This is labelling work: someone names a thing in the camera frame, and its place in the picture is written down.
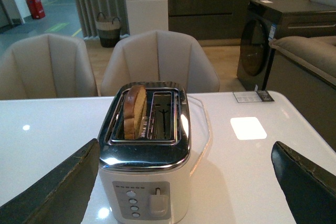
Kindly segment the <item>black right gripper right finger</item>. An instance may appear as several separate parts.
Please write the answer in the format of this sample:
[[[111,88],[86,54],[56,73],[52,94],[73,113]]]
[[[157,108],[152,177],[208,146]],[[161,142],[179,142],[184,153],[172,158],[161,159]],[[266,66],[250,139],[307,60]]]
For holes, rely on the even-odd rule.
[[[334,174],[280,141],[271,161],[296,223],[335,223]]]

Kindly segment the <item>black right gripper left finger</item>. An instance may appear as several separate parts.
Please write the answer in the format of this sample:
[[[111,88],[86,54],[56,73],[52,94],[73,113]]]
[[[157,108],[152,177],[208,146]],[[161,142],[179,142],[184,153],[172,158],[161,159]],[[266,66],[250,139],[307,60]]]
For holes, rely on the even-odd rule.
[[[48,174],[1,206],[1,223],[81,223],[98,174],[93,138]]]

